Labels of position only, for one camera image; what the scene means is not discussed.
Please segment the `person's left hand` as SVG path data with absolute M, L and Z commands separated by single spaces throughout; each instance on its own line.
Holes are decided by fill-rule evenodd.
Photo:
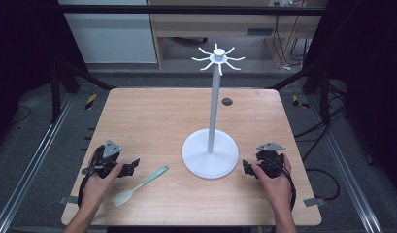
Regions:
M 122 164 L 118 163 L 106 178 L 100 178 L 97 174 L 92 174 L 83 189 L 80 209 L 95 213 L 121 170 Z

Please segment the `aluminium floor rail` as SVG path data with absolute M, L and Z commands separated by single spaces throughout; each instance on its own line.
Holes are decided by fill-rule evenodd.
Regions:
M 52 142 L 57 135 L 64 118 L 68 114 L 71 103 L 75 98 L 74 94 L 66 94 L 65 99 L 61 105 L 59 116 L 53 123 L 50 124 L 44 138 L 41 140 L 39 146 L 35 150 L 32 158 L 30 159 L 27 167 L 23 170 L 17 186 L 8 199 L 5 207 L 0 212 L 0 233 L 6 233 L 12 220 L 14 219 L 20 204 L 22 203 L 29 187 L 39 171 L 42 162 L 47 156 L 47 153 L 52 145 Z
M 337 232 L 383 233 L 360 178 L 369 170 L 365 151 L 339 98 L 330 99 L 329 113 L 330 124 L 317 130 L 315 145 L 305 154 L 313 191 L 325 197 L 321 224 Z

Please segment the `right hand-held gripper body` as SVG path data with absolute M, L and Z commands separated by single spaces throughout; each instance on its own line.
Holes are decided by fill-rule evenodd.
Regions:
M 259 161 L 259 166 L 269 178 L 276 178 L 282 173 L 283 154 L 278 154 L 279 150 L 286 150 L 286 147 L 269 142 L 256 147 L 258 153 L 255 155 Z

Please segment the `person's right hand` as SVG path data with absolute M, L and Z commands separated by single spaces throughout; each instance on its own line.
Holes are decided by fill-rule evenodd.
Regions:
M 281 173 L 276 178 L 270 178 L 258 165 L 252 165 L 252 170 L 261 181 L 274 213 L 291 213 L 291 184 L 286 175 Z

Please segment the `black frame strut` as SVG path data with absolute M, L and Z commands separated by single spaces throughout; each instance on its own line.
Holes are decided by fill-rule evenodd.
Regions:
M 319 92 L 319 115 L 322 121 L 330 124 L 329 113 L 329 75 L 324 65 L 314 63 L 304 66 L 299 72 L 293 74 L 289 78 L 270 86 L 270 89 L 281 90 L 285 86 L 294 83 L 301 78 L 307 78 L 302 90 L 305 94 L 311 94 L 320 88 Z
M 80 89 L 76 78 L 83 78 L 84 80 L 93 83 L 104 90 L 112 90 L 113 85 L 104 83 L 92 75 L 86 69 L 80 69 L 71 63 L 56 64 L 50 69 L 50 89 L 51 89 L 51 103 L 52 103 L 52 118 L 51 123 L 55 123 L 61 115 L 61 100 L 59 85 L 62 84 L 68 93 L 77 93 Z

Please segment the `wooden desk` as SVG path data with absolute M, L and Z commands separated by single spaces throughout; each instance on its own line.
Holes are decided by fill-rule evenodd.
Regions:
M 328 0 L 147 0 L 150 6 L 236 6 L 324 8 Z M 275 66 L 292 64 L 290 50 L 297 38 L 311 39 L 319 16 L 179 15 L 152 14 L 158 38 L 206 38 L 255 36 L 266 40 Z

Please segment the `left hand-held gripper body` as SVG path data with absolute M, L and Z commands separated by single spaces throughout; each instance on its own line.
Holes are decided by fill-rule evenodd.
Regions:
M 116 166 L 122 147 L 108 139 L 104 145 L 98 147 L 92 154 L 89 165 L 82 169 L 83 175 L 96 173 L 101 178 L 106 178 Z

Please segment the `black horizontal frame bar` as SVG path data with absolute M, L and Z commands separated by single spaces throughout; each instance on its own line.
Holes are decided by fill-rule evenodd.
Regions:
M 236 7 L 236 6 L 135 6 L 60 5 L 64 13 L 80 14 L 179 14 L 179 15 L 278 15 L 322 16 L 326 8 Z

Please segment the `white cabinet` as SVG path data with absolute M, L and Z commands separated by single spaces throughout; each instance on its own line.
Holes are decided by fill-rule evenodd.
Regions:
M 148 14 L 78 14 L 65 17 L 85 63 L 156 63 Z

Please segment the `yellow black striped tape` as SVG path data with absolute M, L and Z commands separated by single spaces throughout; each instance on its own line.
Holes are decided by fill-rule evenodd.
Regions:
M 90 96 L 87 99 L 86 105 L 84 107 L 85 110 L 90 110 L 91 109 L 96 97 L 97 97 L 96 93 L 90 94 Z
M 298 100 L 297 95 L 293 95 L 292 96 L 292 103 L 293 103 L 294 106 L 297 106 L 297 107 L 300 107 L 300 108 L 303 108 L 303 109 L 309 109 L 310 108 L 309 104 L 300 103 L 299 100 Z

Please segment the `white hook stand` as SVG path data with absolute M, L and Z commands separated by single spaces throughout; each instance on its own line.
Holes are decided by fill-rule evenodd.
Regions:
M 211 52 L 199 48 L 206 57 L 193 57 L 195 61 L 209 61 L 202 71 L 213 68 L 210 123 L 208 128 L 197 130 L 185 139 L 182 145 L 182 161 L 188 171 L 206 180 L 221 179 L 230 174 L 236 167 L 240 155 L 235 140 L 216 128 L 222 66 L 227 65 L 240 71 L 240 68 L 234 67 L 229 61 L 243 60 L 242 57 L 229 57 L 234 49 L 232 47 L 225 51 L 215 44 Z

